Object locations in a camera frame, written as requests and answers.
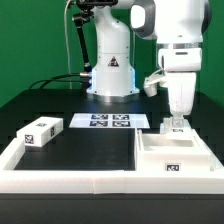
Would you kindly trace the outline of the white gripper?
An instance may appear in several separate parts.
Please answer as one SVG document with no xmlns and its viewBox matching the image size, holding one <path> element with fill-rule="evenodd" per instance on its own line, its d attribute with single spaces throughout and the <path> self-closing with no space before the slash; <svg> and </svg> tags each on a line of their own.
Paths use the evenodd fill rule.
<svg viewBox="0 0 224 224">
<path fill-rule="evenodd" d="M 189 115 L 192 111 L 195 88 L 196 73 L 167 73 L 168 99 L 170 112 L 173 115 L 172 125 L 183 126 L 183 116 Z"/>
</svg>

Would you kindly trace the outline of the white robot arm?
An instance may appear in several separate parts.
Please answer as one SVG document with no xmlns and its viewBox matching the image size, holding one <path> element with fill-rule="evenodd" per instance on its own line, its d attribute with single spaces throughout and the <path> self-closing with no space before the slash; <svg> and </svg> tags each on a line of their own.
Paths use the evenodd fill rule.
<svg viewBox="0 0 224 224">
<path fill-rule="evenodd" d="M 135 89 L 130 34 L 154 39 L 161 73 L 147 77 L 144 90 L 153 96 L 159 85 L 167 87 L 172 117 L 166 122 L 182 127 L 191 113 L 196 73 L 201 70 L 203 33 L 211 21 L 209 0 L 118 0 L 115 6 L 130 10 L 131 26 L 118 24 L 109 4 L 95 4 L 98 59 L 89 92 L 105 99 L 129 95 Z"/>
</svg>

